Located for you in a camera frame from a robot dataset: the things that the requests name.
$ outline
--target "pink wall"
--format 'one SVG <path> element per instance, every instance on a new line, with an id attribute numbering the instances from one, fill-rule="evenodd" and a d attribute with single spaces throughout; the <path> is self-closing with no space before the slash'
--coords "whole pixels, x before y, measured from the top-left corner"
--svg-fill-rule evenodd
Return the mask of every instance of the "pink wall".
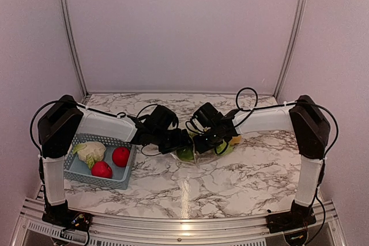
<path id="1" fill-rule="evenodd" d="M 368 245 L 369 0 L 308 0 L 280 100 L 307 93 L 340 125 L 322 191 L 348 245 Z"/>
<path id="2" fill-rule="evenodd" d="M 0 245 L 39 185 L 29 121 L 44 102 L 80 99 L 58 0 L 0 0 Z"/>
<path id="3" fill-rule="evenodd" d="M 297 0 L 68 0 L 90 91 L 273 93 Z"/>

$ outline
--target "blue basket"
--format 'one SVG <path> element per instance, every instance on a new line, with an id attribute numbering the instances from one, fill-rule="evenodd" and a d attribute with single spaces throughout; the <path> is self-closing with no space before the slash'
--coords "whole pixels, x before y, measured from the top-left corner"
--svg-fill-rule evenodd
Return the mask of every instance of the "blue basket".
<path id="1" fill-rule="evenodd" d="M 116 188 L 125 190 L 128 187 L 129 177 L 134 165 L 136 156 L 136 147 L 123 142 L 116 138 L 102 137 L 91 134 L 76 134 L 72 141 L 72 149 L 79 143 L 88 141 L 98 141 L 105 145 L 104 160 L 112 169 L 113 176 L 111 179 L 95 177 L 91 175 L 91 171 L 87 164 L 80 161 L 78 154 L 72 154 L 70 151 L 64 162 L 64 176 L 69 180 L 80 181 L 82 183 L 94 184 L 99 187 Z M 118 167 L 112 161 L 112 153 L 118 148 L 124 146 L 130 150 L 130 156 L 126 167 Z"/>

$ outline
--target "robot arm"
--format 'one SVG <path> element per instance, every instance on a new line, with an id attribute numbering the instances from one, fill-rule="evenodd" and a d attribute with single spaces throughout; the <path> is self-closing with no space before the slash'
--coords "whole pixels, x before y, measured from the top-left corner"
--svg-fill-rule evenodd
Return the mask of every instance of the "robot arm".
<path id="1" fill-rule="evenodd" d="M 78 213 L 83 218 L 76 221 L 77 213 L 68 209 L 65 198 L 63 164 L 75 134 L 95 134 L 136 145 L 152 143 L 163 154 L 188 146 L 191 141 L 186 130 L 170 129 L 171 125 L 178 126 L 178 118 L 162 105 L 150 115 L 137 118 L 89 109 L 71 96 L 52 103 L 56 104 L 37 124 L 42 149 L 39 171 L 45 194 L 43 220 L 68 229 L 86 231 L 91 221 L 88 213 Z"/>
<path id="2" fill-rule="evenodd" d="M 291 211 L 269 215 L 268 228 L 275 233 L 316 223 L 311 207 L 323 178 L 330 124 L 310 97 L 300 96 L 297 102 L 254 108 L 246 112 L 236 109 L 225 116 L 206 103 L 194 113 L 190 123 L 199 131 L 193 138 L 199 153 L 214 149 L 224 141 L 228 143 L 232 137 L 240 134 L 293 131 L 301 155 L 298 190 Z M 304 243 L 307 231 L 300 237 L 301 243 Z"/>

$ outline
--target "wire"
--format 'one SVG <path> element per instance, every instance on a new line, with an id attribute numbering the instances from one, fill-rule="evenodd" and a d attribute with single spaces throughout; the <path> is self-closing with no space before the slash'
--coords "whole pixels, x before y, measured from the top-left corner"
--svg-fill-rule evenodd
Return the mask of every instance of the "wire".
<path id="1" fill-rule="evenodd" d="M 87 231 L 87 241 L 83 246 L 87 246 L 90 243 L 90 232 Z"/>
<path id="2" fill-rule="evenodd" d="M 318 229 L 318 231 L 315 233 L 315 235 L 313 235 L 313 237 L 311 239 L 309 239 L 309 241 L 306 242 L 305 245 L 311 243 L 313 241 L 313 239 L 315 239 L 317 237 L 317 235 L 321 232 L 321 230 L 323 229 L 324 224 L 325 224 L 326 211 L 325 211 L 325 208 L 324 208 L 324 205 L 323 205 L 322 201 L 318 198 L 318 190 L 315 193 L 315 198 L 317 199 L 317 201 L 319 202 L 319 204 L 321 204 L 322 209 L 323 209 L 323 223 L 322 223 L 321 227 Z"/>
<path id="3" fill-rule="evenodd" d="M 242 111 L 242 112 L 246 112 L 245 109 L 241 108 L 240 105 L 238 104 L 238 98 L 240 96 L 240 94 L 244 91 L 244 90 L 251 90 L 254 94 L 255 94 L 255 97 L 256 97 L 256 100 L 255 100 L 255 104 L 254 104 L 254 108 L 257 106 L 258 102 L 259 102 L 259 96 L 258 96 L 258 93 L 255 89 L 247 86 L 245 88 L 241 88 L 238 92 L 237 92 L 237 95 L 236 95 L 236 106 L 237 106 L 237 109 Z"/>
<path id="4" fill-rule="evenodd" d="M 147 105 L 146 107 L 143 107 L 143 109 L 142 110 L 140 110 L 139 112 L 138 112 L 138 114 L 136 115 L 136 118 L 138 118 L 139 117 L 139 115 L 141 114 L 141 112 L 143 112 L 144 110 L 146 110 L 147 108 L 149 108 L 149 107 L 151 107 L 151 106 L 160 106 L 159 104 L 150 104 L 150 105 Z"/>
<path id="5" fill-rule="evenodd" d="M 147 154 L 145 154 L 142 150 L 143 150 L 146 146 L 147 146 L 147 145 L 145 145 L 145 146 L 143 146 L 143 147 L 141 148 L 141 153 L 142 153 L 142 155 L 147 156 L 147 157 L 155 157 L 155 156 L 158 156 L 158 155 L 160 155 L 160 154 L 161 154 L 161 152 L 159 152 L 159 153 L 157 153 L 157 154 L 154 154 L 154 155 L 147 155 Z"/>

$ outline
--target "marble surface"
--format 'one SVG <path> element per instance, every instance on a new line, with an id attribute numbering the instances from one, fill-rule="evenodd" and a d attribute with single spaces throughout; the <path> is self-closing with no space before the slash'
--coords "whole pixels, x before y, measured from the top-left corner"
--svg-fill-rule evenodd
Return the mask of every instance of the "marble surface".
<path id="1" fill-rule="evenodd" d="M 221 112 L 235 108 L 235 96 L 219 94 L 94 94 L 88 105 L 135 115 L 159 103 L 175 111 L 184 127 L 205 102 Z M 253 97 L 245 96 L 241 103 L 248 107 Z M 273 104 L 274 98 L 260 97 L 259 106 Z M 232 153 L 199 166 L 176 161 L 170 154 L 145 157 L 138 152 L 127 190 L 102 190 L 68 180 L 65 188 L 69 206 L 86 211 L 148 218 L 237 217 L 289 209 L 299 169 L 293 134 L 260 132 L 243 135 Z"/>

